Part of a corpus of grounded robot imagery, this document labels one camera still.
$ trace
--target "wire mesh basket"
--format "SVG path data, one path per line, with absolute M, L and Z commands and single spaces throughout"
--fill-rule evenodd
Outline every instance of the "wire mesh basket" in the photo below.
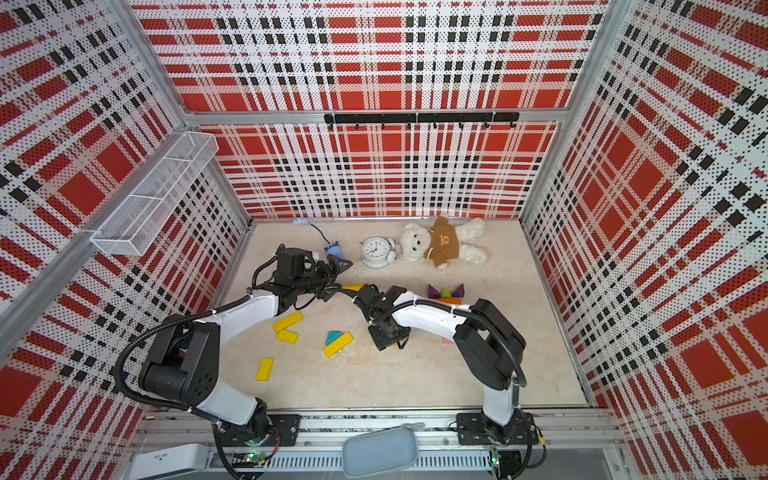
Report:
M 196 131 L 177 142 L 91 237 L 102 252 L 141 256 L 219 150 L 216 137 Z

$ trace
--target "brown bear shirt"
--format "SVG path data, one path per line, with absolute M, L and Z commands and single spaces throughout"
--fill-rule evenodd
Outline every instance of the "brown bear shirt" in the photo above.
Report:
M 442 215 L 437 217 L 429 235 L 432 240 L 429 249 L 424 253 L 424 258 L 432 258 L 435 261 L 435 266 L 447 263 L 450 258 L 458 258 L 456 228 L 453 225 L 448 225 L 447 218 Z

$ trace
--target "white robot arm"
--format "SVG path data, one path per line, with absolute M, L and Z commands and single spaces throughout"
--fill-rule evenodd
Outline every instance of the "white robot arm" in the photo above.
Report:
M 258 273 L 277 261 L 273 280 L 256 285 Z M 504 443 L 514 426 L 518 386 L 525 386 L 519 363 L 525 341 L 520 333 L 487 300 L 475 305 L 452 306 L 423 299 L 401 287 L 379 292 L 373 285 L 357 291 L 336 283 L 336 276 L 349 268 L 346 260 L 329 256 L 316 261 L 311 252 L 278 249 L 275 257 L 254 274 L 252 289 L 242 299 L 192 317 L 170 316 L 149 329 L 118 357 L 116 371 L 136 345 L 156 335 L 139 375 L 139 386 L 167 400 L 153 399 L 131 390 L 123 379 L 118 388 L 139 402 L 186 409 L 213 422 L 227 422 L 255 442 L 266 437 L 270 420 L 266 403 L 240 392 L 218 376 L 220 346 L 245 329 L 271 319 L 295 306 L 302 294 L 329 300 L 336 293 L 353 298 L 369 322 L 369 331 L 379 349 L 405 345 L 411 328 L 419 328 L 453 340 L 468 367 L 483 383 L 483 412 L 487 432 Z M 488 330 L 483 339 L 479 330 Z

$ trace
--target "yellow wooden block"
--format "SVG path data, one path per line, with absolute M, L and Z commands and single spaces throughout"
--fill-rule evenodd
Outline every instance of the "yellow wooden block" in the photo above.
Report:
M 280 330 L 277 333 L 277 339 L 280 342 L 292 343 L 293 345 L 296 345 L 296 342 L 299 341 L 299 334 L 296 332 L 290 332 L 289 330 Z
M 261 365 L 259 365 L 259 372 L 256 374 L 256 380 L 259 382 L 266 382 L 270 379 L 272 373 L 272 365 L 275 364 L 275 359 L 261 359 Z
M 291 315 L 288 315 L 284 319 L 280 320 L 279 322 L 273 323 L 272 328 L 275 330 L 275 333 L 279 332 L 280 330 L 285 330 L 289 326 L 296 325 L 298 322 L 302 321 L 304 317 L 301 316 L 301 312 L 296 312 Z
M 333 340 L 330 345 L 323 349 L 323 353 L 325 353 L 328 358 L 331 358 L 332 356 L 336 355 L 339 350 L 349 345 L 350 343 L 352 343 L 352 336 L 349 334 L 349 332 L 347 332 L 344 335 L 341 335 L 339 338 Z

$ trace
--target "plaid wall panel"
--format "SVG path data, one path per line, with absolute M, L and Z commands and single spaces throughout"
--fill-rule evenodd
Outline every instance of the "plaid wall panel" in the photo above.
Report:
M 768 4 L 638 2 L 529 225 L 648 478 L 768 475 Z
M 608 1 L 130 3 L 188 109 L 274 111 L 563 107 Z
M 0 11 L 0 311 L 176 124 L 107 2 Z
M 114 389 L 118 353 L 172 313 L 209 306 L 243 228 L 203 173 L 147 253 L 97 253 L 0 368 L 0 477 L 108 480 L 144 407 Z M 136 375 L 148 346 L 128 360 Z
M 252 217 L 517 217 L 555 123 L 203 129 Z

